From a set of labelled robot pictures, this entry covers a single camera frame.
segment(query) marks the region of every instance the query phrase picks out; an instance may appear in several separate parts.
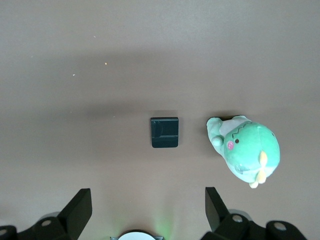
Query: screw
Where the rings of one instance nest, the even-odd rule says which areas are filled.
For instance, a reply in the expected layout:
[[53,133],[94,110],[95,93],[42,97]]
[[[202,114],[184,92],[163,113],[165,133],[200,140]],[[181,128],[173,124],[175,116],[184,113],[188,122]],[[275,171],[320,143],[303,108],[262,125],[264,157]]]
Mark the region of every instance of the screw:
[[1,229],[0,236],[5,235],[7,232],[8,232],[7,229]]
[[280,231],[285,231],[287,230],[286,226],[283,225],[281,222],[275,222],[274,227]]
[[242,217],[239,216],[239,215],[233,215],[232,219],[233,219],[233,221],[235,221],[237,223],[242,223],[243,222]]
[[42,227],[48,226],[51,224],[51,220],[45,220],[43,223],[41,223]]

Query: dark square object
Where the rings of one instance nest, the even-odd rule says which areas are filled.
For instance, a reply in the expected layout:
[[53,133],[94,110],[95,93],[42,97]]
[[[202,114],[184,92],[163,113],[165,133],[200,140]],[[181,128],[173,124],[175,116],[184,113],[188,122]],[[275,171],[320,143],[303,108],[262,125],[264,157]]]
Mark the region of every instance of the dark square object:
[[176,148],[179,138],[179,118],[152,117],[151,141],[154,148]]

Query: plush toy arm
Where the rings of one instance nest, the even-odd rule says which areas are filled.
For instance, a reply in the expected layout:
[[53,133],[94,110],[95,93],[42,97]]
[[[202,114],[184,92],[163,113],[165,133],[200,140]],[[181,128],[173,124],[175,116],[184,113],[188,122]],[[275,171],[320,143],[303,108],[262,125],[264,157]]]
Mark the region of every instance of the plush toy arm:
[[208,137],[214,149],[224,157],[224,137],[220,133],[223,121],[219,117],[212,117],[206,123]]

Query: stuffed animal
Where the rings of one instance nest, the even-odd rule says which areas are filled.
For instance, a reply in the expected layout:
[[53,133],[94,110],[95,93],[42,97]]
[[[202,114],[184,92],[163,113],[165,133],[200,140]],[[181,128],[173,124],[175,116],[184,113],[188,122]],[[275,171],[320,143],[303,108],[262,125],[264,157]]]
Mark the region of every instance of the stuffed animal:
[[231,172],[251,188],[265,183],[279,165],[279,144],[266,126],[245,116],[229,120],[212,117],[206,126],[214,149],[224,158]]

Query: pink cheek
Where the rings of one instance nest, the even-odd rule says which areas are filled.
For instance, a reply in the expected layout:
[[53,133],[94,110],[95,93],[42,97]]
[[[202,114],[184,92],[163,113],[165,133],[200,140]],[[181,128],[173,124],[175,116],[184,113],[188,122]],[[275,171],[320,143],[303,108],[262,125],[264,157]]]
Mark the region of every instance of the pink cheek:
[[229,150],[232,150],[232,149],[234,149],[234,142],[233,141],[228,141],[227,142],[227,144],[226,144],[226,146],[228,147],[228,149]]

